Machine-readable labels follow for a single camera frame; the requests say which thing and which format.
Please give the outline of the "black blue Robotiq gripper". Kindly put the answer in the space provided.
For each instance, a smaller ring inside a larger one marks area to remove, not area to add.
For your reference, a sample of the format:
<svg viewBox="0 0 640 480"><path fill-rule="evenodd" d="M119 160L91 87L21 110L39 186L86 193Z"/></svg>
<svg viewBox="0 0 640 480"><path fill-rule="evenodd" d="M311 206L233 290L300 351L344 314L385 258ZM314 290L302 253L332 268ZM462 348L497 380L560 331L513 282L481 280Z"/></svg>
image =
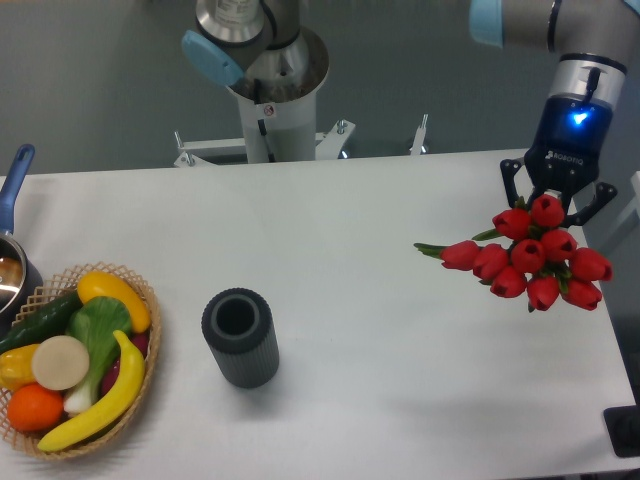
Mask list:
<svg viewBox="0 0 640 480"><path fill-rule="evenodd" d="M613 111L603 105L552 97L545 103L538 130L524 159L504 159L500 172L510 207L529 207L515 177L524 163L533 186L570 198L599 177L599 157ZM594 196L582 209L565 217L564 228L583 227L617 196L606 182L594 184Z"/></svg>

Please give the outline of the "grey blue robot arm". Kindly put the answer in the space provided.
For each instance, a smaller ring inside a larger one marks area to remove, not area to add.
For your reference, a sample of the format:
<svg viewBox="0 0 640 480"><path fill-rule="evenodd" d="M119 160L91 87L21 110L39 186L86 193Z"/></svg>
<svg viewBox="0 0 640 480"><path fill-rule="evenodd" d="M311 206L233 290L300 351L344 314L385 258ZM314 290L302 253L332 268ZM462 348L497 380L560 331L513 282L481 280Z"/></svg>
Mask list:
<svg viewBox="0 0 640 480"><path fill-rule="evenodd" d="M196 27L181 41L192 66L237 100L252 163L313 160L316 94L329 69L318 35L300 23L295 1L200 1ZM635 1L475 1L472 38L487 45L541 46L559 56L538 130L501 172L509 201L525 169L533 196L564 204L588 185L593 200L570 213L582 226L616 196L599 178L599 156L639 37Z"/></svg>

